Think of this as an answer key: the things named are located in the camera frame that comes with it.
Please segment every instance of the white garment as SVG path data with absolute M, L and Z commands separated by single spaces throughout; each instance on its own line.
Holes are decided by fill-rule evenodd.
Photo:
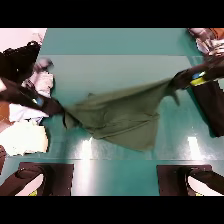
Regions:
M 0 133 L 0 145 L 10 155 L 24 155 L 47 151 L 48 139 L 44 126 L 38 126 L 35 121 L 15 122 Z
M 34 73 L 29 80 L 35 85 L 36 91 L 46 97 L 50 98 L 50 91 L 53 87 L 53 74 L 48 72 L 41 72 L 39 74 Z M 25 87 L 26 80 L 22 83 L 22 86 Z M 38 124 L 41 122 L 43 117 L 48 117 L 47 114 L 42 111 L 31 109 L 28 107 L 21 106 L 19 104 L 10 104 L 9 105 L 9 120 L 10 122 L 22 121 L 26 119 L 33 119 Z

